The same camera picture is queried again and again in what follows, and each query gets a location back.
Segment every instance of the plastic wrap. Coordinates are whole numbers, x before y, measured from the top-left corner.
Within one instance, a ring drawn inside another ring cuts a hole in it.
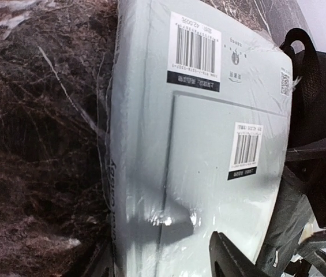
[[[255,262],[286,154],[292,65],[200,2],[119,2],[110,119],[116,276],[210,276],[225,233]]]

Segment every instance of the barcode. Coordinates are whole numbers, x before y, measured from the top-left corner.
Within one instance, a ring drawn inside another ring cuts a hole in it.
[[[258,141],[259,135],[239,134],[234,165],[255,162]]]
[[[290,95],[290,75],[285,72],[280,72],[280,94],[289,96]]]
[[[215,73],[216,40],[178,25],[176,63]]]

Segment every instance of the black bag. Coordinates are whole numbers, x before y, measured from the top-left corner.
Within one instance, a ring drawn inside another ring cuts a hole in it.
[[[305,51],[295,55],[291,43],[296,40]],[[291,30],[281,49],[293,60],[294,79],[302,79],[293,94],[288,162],[257,260],[257,266],[274,277],[282,274],[298,247],[312,216],[309,201],[318,224],[326,227],[326,53],[316,52],[301,29]]]
[[[305,51],[295,54],[291,44],[296,40],[304,44]],[[233,277],[278,277],[296,251],[305,259],[299,273],[308,272],[314,264],[326,276],[326,256],[320,259],[318,249],[326,248],[326,233],[298,245],[313,213],[319,226],[326,227],[326,53],[316,52],[310,37],[301,29],[288,32],[281,49],[292,59],[294,80],[301,80],[293,93],[286,164],[273,216],[257,268],[238,253],[225,235],[213,233],[213,276],[226,272],[225,276]]]

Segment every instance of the black strap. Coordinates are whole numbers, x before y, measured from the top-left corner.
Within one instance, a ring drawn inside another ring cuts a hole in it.
[[[307,107],[313,103],[321,88],[320,65],[313,42],[308,33],[303,29],[294,28],[290,30],[286,35],[284,43],[281,45],[281,49],[294,61],[295,54],[291,45],[297,40],[304,45],[305,54],[303,56],[301,68],[294,68],[296,73],[302,77],[299,87],[302,91],[301,96],[303,105],[307,109]]]
[[[301,66],[297,65],[295,52],[291,46],[296,41],[302,42],[305,47]],[[294,80],[297,77],[301,78],[292,99],[289,147],[293,147],[296,145],[294,141],[297,141],[298,128],[304,126],[303,119],[308,112],[308,108],[313,104],[321,90],[321,72],[313,42],[304,30],[299,28],[290,30],[280,48],[293,62]]]

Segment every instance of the barcode label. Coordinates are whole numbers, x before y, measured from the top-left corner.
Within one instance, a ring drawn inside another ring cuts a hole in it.
[[[171,13],[168,71],[220,82],[222,33]]]
[[[230,170],[257,167],[263,126],[236,123]]]
[[[258,141],[259,135],[239,134],[234,164],[255,162]]]
[[[215,73],[216,40],[177,25],[176,63]]]
[[[290,75],[280,72],[280,94],[290,96]]]

